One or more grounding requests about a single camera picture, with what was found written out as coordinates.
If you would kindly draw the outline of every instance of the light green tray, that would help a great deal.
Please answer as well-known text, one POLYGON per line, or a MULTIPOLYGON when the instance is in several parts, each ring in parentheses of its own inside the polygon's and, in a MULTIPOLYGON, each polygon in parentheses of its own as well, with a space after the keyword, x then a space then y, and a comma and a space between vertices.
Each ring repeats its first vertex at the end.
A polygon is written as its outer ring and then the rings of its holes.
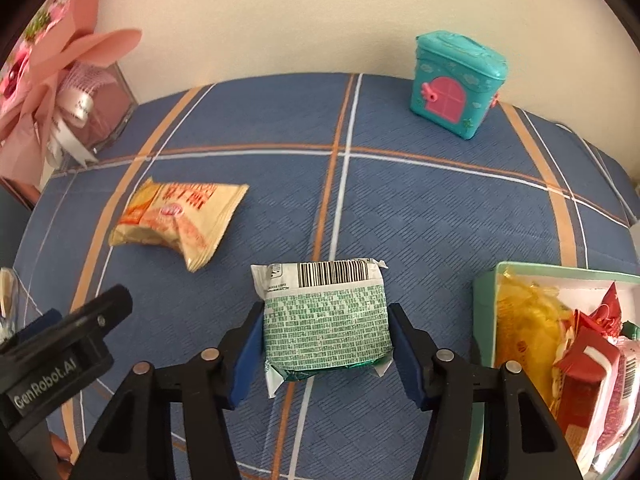
MULTIPOLYGON (((495 359, 496 332, 496 293, 498 277, 509 268, 519 276, 539 276, 562 280, 579 280, 589 282, 619 282, 640 285, 640 276, 607 272, 604 270, 575 269, 543 264, 526 264, 521 262, 500 262, 494 270, 485 272, 474 280, 474 338, 480 351, 480 362, 483 366, 493 366, 495 359)), ((482 404, 475 404, 472 413, 471 439, 466 464, 467 478, 476 478, 482 443, 482 426, 484 409, 482 404)), ((620 470, 633 451, 639 437, 639 424, 636 419, 628 430, 626 439, 613 457, 607 469, 598 476, 598 480, 609 480, 620 470)))

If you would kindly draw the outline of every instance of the yellow snack package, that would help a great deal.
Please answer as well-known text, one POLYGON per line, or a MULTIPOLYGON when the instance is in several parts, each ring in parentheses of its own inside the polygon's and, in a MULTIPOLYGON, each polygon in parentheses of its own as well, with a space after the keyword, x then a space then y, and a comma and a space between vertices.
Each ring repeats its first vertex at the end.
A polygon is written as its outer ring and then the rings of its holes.
POLYGON ((557 389, 553 364, 573 333, 574 313, 557 296, 557 290, 527 284, 508 270, 500 277, 494 365, 519 362, 548 407, 557 389))
POLYGON ((248 189, 247 184, 163 184, 148 178, 111 231, 109 244, 171 247, 195 272, 213 256, 248 189))

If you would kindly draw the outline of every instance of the barcode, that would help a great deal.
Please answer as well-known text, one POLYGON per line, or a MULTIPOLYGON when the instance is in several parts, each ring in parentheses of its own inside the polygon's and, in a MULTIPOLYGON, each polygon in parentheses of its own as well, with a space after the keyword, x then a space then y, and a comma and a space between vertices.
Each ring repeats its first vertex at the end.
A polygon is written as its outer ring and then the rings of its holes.
POLYGON ((632 357, 625 365, 625 387, 622 390, 622 399, 626 399, 631 395, 631 387, 636 378, 636 358, 632 357))
POLYGON ((369 279, 367 263, 362 260, 298 264, 298 286, 335 285, 369 279))

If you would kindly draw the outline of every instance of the screw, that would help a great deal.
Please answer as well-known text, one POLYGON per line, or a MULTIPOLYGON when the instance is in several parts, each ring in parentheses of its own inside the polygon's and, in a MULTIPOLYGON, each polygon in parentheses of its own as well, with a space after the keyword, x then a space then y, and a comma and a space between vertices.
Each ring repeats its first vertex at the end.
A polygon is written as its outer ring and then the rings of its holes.
POLYGON ((436 357, 440 359, 440 361, 448 363, 449 361, 453 361, 453 352, 447 348, 441 348, 436 352, 436 357))
POLYGON ((507 361, 505 366, 512 374, 519 374, 522 371, 522 366, 517 361, 507 361))
POLYGON ((200 352, 200 357, 205 361, 215 361, 220 355, 220 351, 217 348, 206 348, 200 352))
POLYGON ((135 364, 133 367, 133 373, 135 373, 136 375, 144 375, 149 370, 151 370, 151 365, 146 361, 140 361, 139 363, 135 364))

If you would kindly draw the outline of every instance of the green box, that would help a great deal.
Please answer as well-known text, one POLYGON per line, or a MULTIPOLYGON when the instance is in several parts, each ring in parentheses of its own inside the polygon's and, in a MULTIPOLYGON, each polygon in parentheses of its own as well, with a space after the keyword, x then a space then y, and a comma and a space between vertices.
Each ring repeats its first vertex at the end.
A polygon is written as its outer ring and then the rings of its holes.
MULTIPOLYGON (((560 289, 559 298, 568 307, 590 312, 598 306, 611 282, 616 282, 618 297, 623 313, 623 321, 630 320, 638 324, 640 321, 640 276, 608 272, 604 270, 575 269, 543 264, 527 264, 521 262, 500 262, 494 270, 478 276, 473 283, 474 294, 474 339, 478 345, 480 363, 493 366, 495 359, 496 335, 496 297, 498 279, 509 269, 517 276, 531 278, 543 286, 556 286, 560 289)), ((467 459, 467 478, 477 478, 479 459, 482 449, 482 426, 484 422, 483 407, 475 404, 472 414, 471 439, 467 459)), ((609 463, 607 469, 598 480, 614 478, 620 467, 626 462, 639 440, 638 408, 636 417, 627 430, 626 438, 609 463)))

